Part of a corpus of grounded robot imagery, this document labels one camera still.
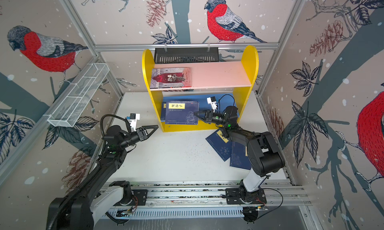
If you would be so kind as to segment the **red illustrated book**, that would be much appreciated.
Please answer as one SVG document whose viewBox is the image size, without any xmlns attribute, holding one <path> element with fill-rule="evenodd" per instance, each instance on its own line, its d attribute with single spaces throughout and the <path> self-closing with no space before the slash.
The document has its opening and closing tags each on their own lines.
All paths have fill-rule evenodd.
<svg viewBox="0 0 384 230">
<path fill-rule="evenodd" d="M 192 86 L 192 74 L 188 67 L 154 68 L 150 89 L 183 88 Z"/>
</svg>

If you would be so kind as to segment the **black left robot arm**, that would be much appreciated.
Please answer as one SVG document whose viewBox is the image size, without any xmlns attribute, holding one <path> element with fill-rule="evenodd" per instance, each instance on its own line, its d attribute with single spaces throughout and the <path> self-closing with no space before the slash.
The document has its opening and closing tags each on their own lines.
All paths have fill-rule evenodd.
<svg viewBox="0 0 384 230">
<path fill-rule="evenodd" d="M 105 130 L 104 119 L 100 119 L 103 148 L 97 165 L 79 186 L 51 202 L 46 224 L 48 230 L 92 230 L 114 204 L 131 202 L 134 196 L 129 182 L 112 184 L 103 194 L 99 191 L 124 163 L 129 153 L 126 149 L 149 139 L 158 125 L 146 125 L 132 131 L 130 122 L 125 118 L 123 122 L 127 130 L 122 130 L 119 125 Z"/>
</svg>

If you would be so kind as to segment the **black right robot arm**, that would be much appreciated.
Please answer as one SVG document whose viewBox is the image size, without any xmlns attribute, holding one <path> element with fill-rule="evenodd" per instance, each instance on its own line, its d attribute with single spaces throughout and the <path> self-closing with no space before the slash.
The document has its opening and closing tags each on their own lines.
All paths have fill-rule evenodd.
<svg viewBox="0 0 384 230">
<path fill-rule="evenodd" d="M 262 184 L 271 173 L 276 173 L 285 166 L 282 152 L 272 134 L 268 131 L 257 133 L 242 129 L 237 123 L 238 108 L 235 106 L 228 106 L 223 113 L 205 110 L 197 111 L 194 115 L 204 123 L 214 123 L 224 139 L 246 147 L 252 168 L 246 178 L 241 180 L 237 192 L 226 197 L 228 204 L 263 203 Z"/>
</svg>

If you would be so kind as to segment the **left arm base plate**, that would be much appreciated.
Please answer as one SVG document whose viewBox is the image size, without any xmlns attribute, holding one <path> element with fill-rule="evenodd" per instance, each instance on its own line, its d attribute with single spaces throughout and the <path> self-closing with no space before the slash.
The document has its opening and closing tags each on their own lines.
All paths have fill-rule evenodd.
<svg viewBox="0 0 384 230">
<path fill-rule="evenodd" d="M 119 202 L 120 206 L 145 206 L 147 202 L 147 190 L 132 190 L 132 198 L 128 200 L 122 199 Z"/>
</svg>

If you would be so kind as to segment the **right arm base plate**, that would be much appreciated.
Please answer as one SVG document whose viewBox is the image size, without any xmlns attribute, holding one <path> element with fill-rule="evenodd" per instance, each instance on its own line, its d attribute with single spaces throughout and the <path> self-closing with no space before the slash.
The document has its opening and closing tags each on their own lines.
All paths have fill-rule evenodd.
<svg viewBox="0 0 384 230">
<path fill-rule="evenodd" d="M 266 205 L 266 195 L 263 189 L 252 193 L 245 188 L 225 189 L 225 199 L 228 205 Z"/>
</svg>

